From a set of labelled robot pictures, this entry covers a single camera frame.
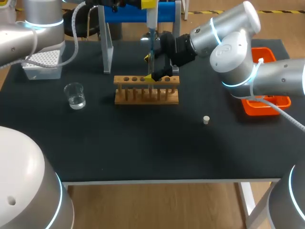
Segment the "black table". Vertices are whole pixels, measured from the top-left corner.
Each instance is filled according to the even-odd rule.
[[[253,46],[289,58],[280,40]],[[64,59],[73,49],[67,42]],[[281,116],[247,116],[209,58],[180,68],[179,105],[114,105],[113,76],[145,75],[147,52],[139,42],[114,42],[111,75],[103,74],[99,42],[80,42],[60,80],[29,81],[15,65],[0,92],[0,125],[31,137],[65,182],[272,179],[302,158],[303,133]],[[63,93],[71,82],[84,86],[82,110],[71,110]],[[287,112],[305,123],[304,99],[291,101]]]

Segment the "water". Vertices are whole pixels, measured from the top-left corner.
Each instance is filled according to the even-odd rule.
[[[77,94],[69,97],[70,107],[74,110],[82,109],[86,105],[85,96],[83,94]]]

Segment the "white cable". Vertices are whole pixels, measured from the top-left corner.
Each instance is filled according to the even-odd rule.
[[[257,64],[257,66],[256,66],[256,68],[255,68],[255,74],[254,74],[253,78],[252,78],[251,81],[250,81],[250,95],[251,95],[252,98],[255,98],[255,96],[254,96],[254,94],[253,94],[253,84],[254,84],[254,79],[255,79],[255,77],[256,77],[256,75],[257,75],[258,68],[259,68],[259,66],[261,65],[261,63],[264,63],[264,59],[263,59],[263,58],[260,58],[260,59],[258,60],[258,64]]]
[[[287,114],[285,111],[283,111],[281,108],[279,108],[278,106],[274,105],[273,103],[265,100],[265,99],[261,99],[261,98],[255,98],[255,101],[259,101],[262,102],[264,104],[267,104],[269,106],[271,106],[273,109],[275,109],[276,111],[278,111],[281,115],[283,115],[285,118],[287,118],[291,123],[293,123],[295,126],[297,126],[298,128],[300,128],[303,132],[305,132],[305,126],[303,126],[301,123],[299,123],[298,121],[296,121],[294,118],[292,118],[289,114]]]

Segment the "orange container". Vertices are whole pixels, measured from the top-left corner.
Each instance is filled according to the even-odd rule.
[[[263,58],[264,63],[276,61],[275,56],[272,51],[267,47],[252,48],[252,58],[254,63],[258,63],[258,59]],[[291,101],[288,96],[265,96],[265,100],[272,102],[282,110],[290,107]],[[257,101],[250,101],[247,99],[242,99],[244,110],[250,116],[258,115],[279,115],[272,107]]]

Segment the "yellow black tape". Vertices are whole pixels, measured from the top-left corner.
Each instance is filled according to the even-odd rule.
[[[224,10],[191,11],[189,14],[221,14]],[[257,10],[257,13],[305,13],[305,10]]]

